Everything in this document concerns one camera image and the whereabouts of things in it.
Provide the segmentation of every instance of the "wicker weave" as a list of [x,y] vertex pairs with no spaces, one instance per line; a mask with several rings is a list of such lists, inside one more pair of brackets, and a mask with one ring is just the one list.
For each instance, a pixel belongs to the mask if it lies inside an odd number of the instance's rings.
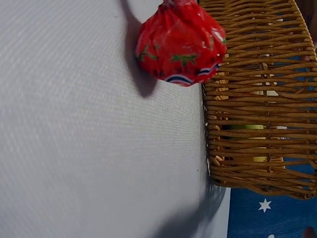
[[226,59],[203,86],[212,179],[265,195],[311,198],[317,188],[317,59],[294,0],[200,4],[227,33]]

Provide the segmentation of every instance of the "green leaf print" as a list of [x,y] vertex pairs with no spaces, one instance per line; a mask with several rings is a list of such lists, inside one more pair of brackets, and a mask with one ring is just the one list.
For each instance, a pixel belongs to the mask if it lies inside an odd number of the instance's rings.
[[197,57],[197,55],[190,55],[190,56],[173,55],[171,60],[172,61],[181,61],[182,66],[186,67],[188,62],[196,64],[196,62],[195,62],[196,57]]
[[148,49],[148,45],[144,46],[142,52],[140,53],[138,59],[141,60],[141,61],[144,61],[144,56],[148,56],[149,58],[151,58],[152,60],[157,60],[157,56],[154,56],[150,53],[147,53],[147,49]]

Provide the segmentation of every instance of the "red foil wrapper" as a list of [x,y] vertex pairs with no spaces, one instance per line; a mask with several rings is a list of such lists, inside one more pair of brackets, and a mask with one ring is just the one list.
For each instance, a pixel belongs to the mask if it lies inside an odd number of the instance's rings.
[[156,78],[190,86],[216,73],[225,42],[224,30],[195,0],[164,0],[142,24],[135,55]]

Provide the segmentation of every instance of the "star print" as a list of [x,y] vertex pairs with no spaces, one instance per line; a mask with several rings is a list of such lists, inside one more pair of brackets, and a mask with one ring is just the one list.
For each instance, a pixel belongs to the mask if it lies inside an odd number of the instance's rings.
[[259,210],[263,210],[263,212],[265,213],[267,209],[271,209],[271,207],[269,206],[271,202],[272,201],[268,202],[266,199],[264,199],[264,202],[259,202],[259,204],[261,205]]

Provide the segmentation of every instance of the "gray textured fabric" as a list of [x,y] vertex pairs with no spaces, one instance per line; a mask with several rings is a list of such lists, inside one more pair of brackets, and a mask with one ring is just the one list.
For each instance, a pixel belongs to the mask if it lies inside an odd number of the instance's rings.
[[[159,4],[132,2],[141,21]],[[0,237],[197,236],[199,87],[139,72],[124,0],[0,6]]]

